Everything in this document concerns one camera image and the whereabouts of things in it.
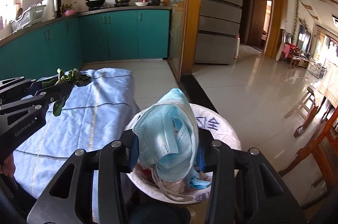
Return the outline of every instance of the frying pan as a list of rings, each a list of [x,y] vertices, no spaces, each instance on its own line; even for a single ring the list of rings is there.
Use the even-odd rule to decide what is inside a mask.
[[[93,8],[93,7],[100,7],[104,4],[105,0],[85,0],[86,1],[86,5],[89,8]]]

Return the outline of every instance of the pink bowl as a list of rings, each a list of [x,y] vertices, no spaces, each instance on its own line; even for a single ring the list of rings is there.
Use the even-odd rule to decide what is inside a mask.
[[[74,15],[76,12],[75,9],[71,9],[71,10],[67,10],[65,13],[63,13],[62,15],[63,16],[71,16],[71,15]]]

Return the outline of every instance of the mask ear loop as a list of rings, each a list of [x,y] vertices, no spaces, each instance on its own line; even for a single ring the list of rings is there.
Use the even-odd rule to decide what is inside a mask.
[[[176,202],[187,202],[187,201],[193,201],[193,197],[189,196],[189,195],[182,195],[182,194],[178,194],[176,192],[173,192],[171,190],[167,190],[162,183],[162,180],[159,178],[159,176],[157,175],[156,170],[154,170],[154,168],[151,168],[151,175],[153,177],[153,180],[155,182],[156,185],[158,185],[159,189],[161,190],[161,192],[170,200],[172,201],[176,201]],[[182,199],[176,199],[171,197],[169,194],[176,196],[176,197],[181,197]]]

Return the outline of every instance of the metal screw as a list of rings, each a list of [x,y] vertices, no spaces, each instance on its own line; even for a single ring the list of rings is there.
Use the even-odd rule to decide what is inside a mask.
[[[220,140],[214,140],[211,143],[214,147],[220,147],[222,146],[222,142]]]
[[[83,150],[83,149],[79,149],[79,150],[76,150],[75,151],[75,155],[76,156],[81,156],[81,155],[83,155],[85,153],[85,151]]]
[[[252,155],[258,155],[259,154],[259,149],[253,147],[253,148],[250,149],[250,153]]]
[[[120,147],[121,145],[122,145],[122,142],[119,140],[112,142],[112,147]]]

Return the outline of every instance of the tile floor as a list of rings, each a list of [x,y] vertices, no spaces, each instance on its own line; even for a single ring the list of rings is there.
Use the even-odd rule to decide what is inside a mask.
[[[288,69],[247,45],[241,45],[237,63],[226,65],[195,65],[193,75],[219,112],[234,128],[243,150],[257,147],[280,171],[295,158],[313,133],[318,119],[298,139],[293,137],[302,117],[294,112],[284,115],[304,95],[308,85],[318,81],[304,68]],[[309,156],[283,180],[304,205],[326,191],[322,183],[312,189],[321,172]]]
[[[169,90],[178,88],[166,61],[102,62],[84,65],[82,70],[105,67],[131,70],[135,80],[135,101],[141,110],[158,102]]]

